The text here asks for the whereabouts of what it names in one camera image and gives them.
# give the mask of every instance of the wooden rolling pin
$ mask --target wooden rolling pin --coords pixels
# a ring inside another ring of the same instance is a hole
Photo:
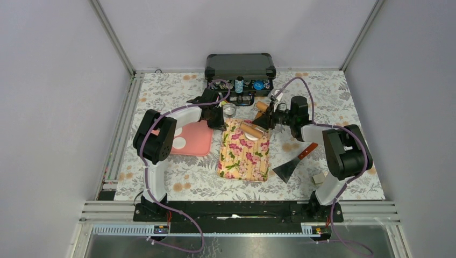
[[[255,128],[251,128],[249,125],[247,125],[246,123],[242,122],[241,123],[241,127],[240,127],[241,130],[243,130],[244,132],[250,134],[251,136],[255,137],[255,138],[261,138],[264,134],[263,131],[260,131],[258,129],[255,129]]]
[[[255,105],[255,107],[263,112],[266,112],[266,110],[268,109],[268,105],[266,105],[265,103],[261,102],[261,101],[258,101]]]

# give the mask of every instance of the spatula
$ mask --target spatula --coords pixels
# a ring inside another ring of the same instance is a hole
[[[311,143],[305,150],[303,150],[298,157],[288,161],[285,164],[282,164],[273,169],[273,171],[286,183],[290,180],[293,171],[295,171],[296,166],[298,166],[299,162],[305,158],[309,153],[311,153],[315,148],[317,148],[318,144]]]

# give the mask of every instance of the table surface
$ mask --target table surface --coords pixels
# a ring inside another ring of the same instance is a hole
[[[326,124],[358,124],[350,91],[342,71],[279,72],[274,88],[281,88],[295,76],[305,79],[315,100],[315,121]],[[187,100],[200,96],[206,81],[203,73],[146,74],[141,86],[138,104],[130,129],[129,141],[123,156],[115,200],[133,200],[143,190],[144,164],[132,146],[132,140],[148,109],[168,111],[185,105]],[[284,90],[283,100],[288,104],[292,96],[309,99],[303,83],[295,80]],[[269,103],[267,98],[255,98]],[[253,119],[254,105],[238,107],[235,118]],[[270,170],[266,182],[252,182],[220,178],[217,175],[222,132],[214,131],[211,151],[205,157],[171,154],[165,172],[168,200],[307,200],[317,187],[312,176],[327,174],[323,147],[317,147],[302,160],[288,184]],[[310,143],[295,140],[287,127],[277,125],[270,140],[270,167],[277,167],[304,150]],[[344,200],[383,200],[384,194],[375,167],[349,184],[341,196]]]

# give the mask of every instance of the metal rod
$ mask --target metal rod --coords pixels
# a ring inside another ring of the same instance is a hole
[[[89,0],[90,5],[92,6],[95,14],[99,18],[106,34],[108,35],[108,38],[111,40],[114,48],[117,51],[117,54],[119,54],[120,59],[122,60],[122,63],[125,66],[125,69],[129,72],[130,75],[134,75],[134,67],[130,62],[130,59],[128,59],[127,54],[125,53],[124,48],[120,44],[119,38],[117,37],[116,33],[114,32],[114,29],[112,28],[111,24],[109,23],[109,20],[106,16],[106,14],[103,11],[103,8],[98,0]]]
[[[399,215],[393,202],[358,201],[340,202],[345,222],[356,225],[400,224]],[[118,221],[133,223],[133,201],[87,201],[81,218],[88,223]]]
[[[344,63],[340,66],[341,71],[345,72],[347,70],[348,65],[353,59],[353,55],[356,53],[358,50],[359,45],[361,44],[362,40],[366,36],[366,33],[369,31],[371,28],[372,22],[374,21],[375,17],[377,17],[377,14],[379,13],[380,9],[384,5],[386,0],[377,0],[374,4],[374,7],[372,7],[372,10],[369,13],[369,16],[367,16],[366,21],[364,22],[364,25],[361,28],[361,31],[359,32],[355,42],[353,43],[352,48],[348,52],[347,57],[344,60]]]
[[[124,100],[122,102],[122,109],[120,110],[120,114],[119,114],[119,116],[117,118],[117,122],[116,122],[116,131],[114,132],[114,135],[112,136],[112,139],[111,139],[111,145],[110,145],[111,147],[109,148],[108,154],[107,154],[106,159],[104,161],[103,170],[102,170],[99,182],[97,184],[97,190],[95,191],[94,200],[97,199],[99,192],[102,190],[103,181],[108,178],[107,175],[106,175],[106,178],[105,178],[105,172],[109,171],[110,164],[112,163],[111,154],[112,154],[113,150],[116,148],[116,143],[118,142],[118,141],[116,141],[116,139],[118,138],[117,135],[119,134],[119,128],[122,125],[122,116],[124,114],[125,105],[127,104],[127,99],[129,97],[129,91],[130,91],[132,85],[133,85],[133,83],[130,83],[127,91],[125,92],[125,97],[124,97]]]
[[[82,229],[77,237],[73,258],[84,258],[86,256],[89,240],[92,236],[93,224],[82,224]]]
[[[119,179],[120,176],[120,165],[122,164],[122,158],[125,154],[125,147],[128,142],[128,137],[129,137],[129,132],[130,132],[130,127],[133,122],[133,117],[134,117],[134,111],[136,109],[136,104],[138,102],[138,96],[141,91],[141,84],[143,82],[144,74],[135,74],[135,82],[133,85],[132,90],[130,91],[131,98],[130,102],[128,105],[128,108],[126,107],[126,116],[125,116],[125,122],[122,124],[123,129],[122,129],[122,134],[120,135],[119,140],[119,146],[116,150],[116,155],[113,157],[114,159],[112,160],[112,172],[114,172],[115,179]]]
[[[137,73],[155,73],[157,69],[147,69],[147,70],[136,70]],[[311,67],[278,67],[276,68],[277,71],[339,71],[340,68],[334,67],[334,68],[311,68]],[[203,73],[204,68],[199,68],[199,69],[162,69],[162,73]]]
[[[113,142],[113,148],[112,148],[111,152],[109,153],[110,160],[109,160],[109,163],[107,164],[105,180],[116,179],[116,176],[115,175],[113,176],[113,174],[112,174],[112,164],[114,163],[117,152],[119,151],[120,138],[121,138],[123,130],[125,128],[125,123],[126,123],[125,119],[127,117],[127,112],[128,112],[129,106],[131,105],[131,101],[133,98],[133,92],[134,92],[136,83],[137,83],[136,80],[133,80],[133,82],[131,83],[130,89],[126,96],[125,105],[123,106],[122,113],[120,114],[120,124],[116,130],[116,135],[115,135],[114,142]]]

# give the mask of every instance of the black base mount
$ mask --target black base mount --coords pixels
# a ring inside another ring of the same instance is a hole
[[[172,201],[161,203],[183,211],[200,225],[203,233],[301,233],[301,223],[326,223],[330,206],[318,206],[312,198],[308,203],[296,201],[210,202]],[[167,210],[141,197],[136,204],[133,221],[167,221]],[[344,218],[337,203],[334,222]],[[171,233],[197,233],[195,226],[183,215],[172,213]]]

